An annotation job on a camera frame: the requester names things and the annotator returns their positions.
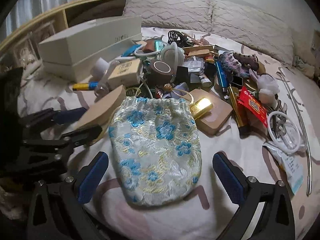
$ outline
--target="patterned bed sheet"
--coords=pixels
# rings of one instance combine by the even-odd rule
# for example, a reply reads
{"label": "patterned bed sheet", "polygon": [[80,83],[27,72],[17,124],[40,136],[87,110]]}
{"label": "patterned bed sheet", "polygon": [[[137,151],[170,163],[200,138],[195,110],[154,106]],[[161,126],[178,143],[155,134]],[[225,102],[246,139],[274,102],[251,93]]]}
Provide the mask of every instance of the patterned bed sheet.
{"label": "patterned bed sheet", "polygon": [[[155,27],[142,28],[147,37],[162,37],[167,41],[170,29]],[[210,44],[241,52],[255,53],[265,65],[267,73],[276,76],[279,68],[284,73],[288,70],[275,59],[253,51],[235,41],[208,33],[186,31],[189,35],[200,39],[204,37]],[[307,159],[299,156],[303,164],[303,184],[295,196],[292,196],[292,207],[295,219],[296,239],[302,239],[320,212],[320,146],[315,136],[312,122],[304,108],[303,101],[291,87],[304,119],[312,153],[313,191],[307,197]],[[281,101],[288,105],[288,115],[298,123],[291,100],[282,81],[278,80]],[[94,104],[93,91],[72,91],[71,84],[61,78],[44,73],[39,69],[28,84],[22,89],[18,98],[18,111],[25,116],[49,107],[56,110],[69,110],[77,107],[89,108]],[[235,120],[230,117],[220,131],[213,137],[207,137],[199,131],[202,152],[202,172],[193,191],[180,201],[158,208],[144,208],[128,204],[121,189],[120,179],[113,168],[113,151],[108,133],[90,148],[77,147],[71,155],[68,167],[79,170],[87,165],[99,151],[104,151],[111,159],[109,168],[103,176],[92,200],[85,205],[86,209],[107,227],[131,239],[215,239],[228,224],[238,206],[234,205],[225,192],[212,168],[212,157],[218,151],[226,153],[229,160],[238,166],[246,176],[255,176],[260,182],[274,184],[282,179],[286,182],[285,173],[279,169],[272,156],[262,144],[268,139],[266,128],[254,116],[251,120],[251,135],[246,139],[239,138]],[[71,131],[69,127],[56,126],[43,132],[43,138],[58,138],[61,133]],[[245,238],[249,238],[259,219],[263,203],[260,203]]]}

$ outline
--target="metal screw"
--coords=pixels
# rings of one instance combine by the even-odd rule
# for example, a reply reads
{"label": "metal screw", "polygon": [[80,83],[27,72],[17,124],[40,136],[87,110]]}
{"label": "metal screw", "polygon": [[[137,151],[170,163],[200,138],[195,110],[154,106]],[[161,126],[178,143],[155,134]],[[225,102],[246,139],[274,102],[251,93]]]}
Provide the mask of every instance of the metal screw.
{"label": "metal screw", "polygon": [[279,181],[278,181],[278,185],[279,185],[280,187],[284,187],[284,186],[285,186],[285,183],[284,183],[282,180],[279,180]]}
{"label": "metal screw", "polygon": [[256,182],[257,182],[257,178],[254,177],[254,176],[249,176],[249,177],[248,177],[248,180],[249,180],[251,183],[256,183]]}
{"label": "metal screw", "polygon": [[62,155],[61,154],[56,154],[55,156],[54,156],[54,159],[55,160],[60,160],[62,158]]}
{"label": "metal screw", "polygon": [[73,182],[73,177],[72,176],[68,176],[68,177],[66,177],[65,181],[67,183],[71,183],[71,182]]}

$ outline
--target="white plastic ring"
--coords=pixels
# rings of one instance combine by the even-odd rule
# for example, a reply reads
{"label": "white plastic ring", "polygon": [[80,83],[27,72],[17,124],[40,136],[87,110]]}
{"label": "white plastic ring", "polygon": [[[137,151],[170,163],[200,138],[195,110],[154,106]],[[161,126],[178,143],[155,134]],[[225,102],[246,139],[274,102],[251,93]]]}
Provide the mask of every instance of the white plastic ring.
{"label": "white plastic ring", "polygon": [[[287,147],[284,147],[284,144],[281,144],[277,141],[276,137],[273,135],[272,133],[272,130],[271,130],[271,127],[270,127],[270,121],[271,121],[271,117],[273,117],[274,115],[281,115],[283,117],[285,117],[287,120],[289,120],[292,125],[294,126],[294,129],[296,130],[297,132],[297,135],[298,135],[298,143],[297,143],[297,146],[294,148],[294,149],[288,149]],[[300,147],[300,144],[301,144],[301,136],[300,136],[300,132],[299,132],[299,129],[297,127],[297,125],[292,122],[292,120],[284,113],[282,112],[279,112],[279,111],[273,111],[271,112],[269,115],[268,115],[268,132],[269,132],[269,135],[273,141],[273,143],[280,149],[282,150],[283,152],[285,153],[288,153],[288,154],[293,154],[295,153],[296,151],[298,151],[299,147]]]}

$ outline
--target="white box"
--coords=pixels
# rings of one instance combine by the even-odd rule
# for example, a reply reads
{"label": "white box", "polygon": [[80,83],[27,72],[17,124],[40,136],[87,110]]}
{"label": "white box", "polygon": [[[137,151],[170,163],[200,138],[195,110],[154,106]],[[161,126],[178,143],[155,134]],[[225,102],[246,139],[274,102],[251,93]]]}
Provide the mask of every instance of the white box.
{"label": "white box", "polygon": [[[53,65],[70,67],[71,69],[65,71],[57,70],[55,74],[68,79],[73,77],[72,80],[78,82],[79,78],[89,76],[91,69],[79,65],[88,62],[88,59],[94,60],[97,54],[106,55],[106,51],[112,49],[113,44],[133,40],[137,36],[141,36],[140,16],[95,19],[70,27],[40,42],[39,54],[48,72],[55,73]],[[113,58],[119,56],[121,51],[120,49]]]}

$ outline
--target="yellow and blue tube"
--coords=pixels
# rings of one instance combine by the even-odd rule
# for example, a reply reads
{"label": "yellow and blue tube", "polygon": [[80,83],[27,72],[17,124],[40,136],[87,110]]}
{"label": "yellow and blue tube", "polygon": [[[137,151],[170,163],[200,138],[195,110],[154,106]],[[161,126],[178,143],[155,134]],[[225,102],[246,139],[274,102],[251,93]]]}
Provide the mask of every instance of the yellow and blue tube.
{"label": "yellow and blue tube", "polygon": [[98,82],[89,82],[89,83],[76,83],[72,86],[73,91],[78,90],[94,90],[98,85]]}

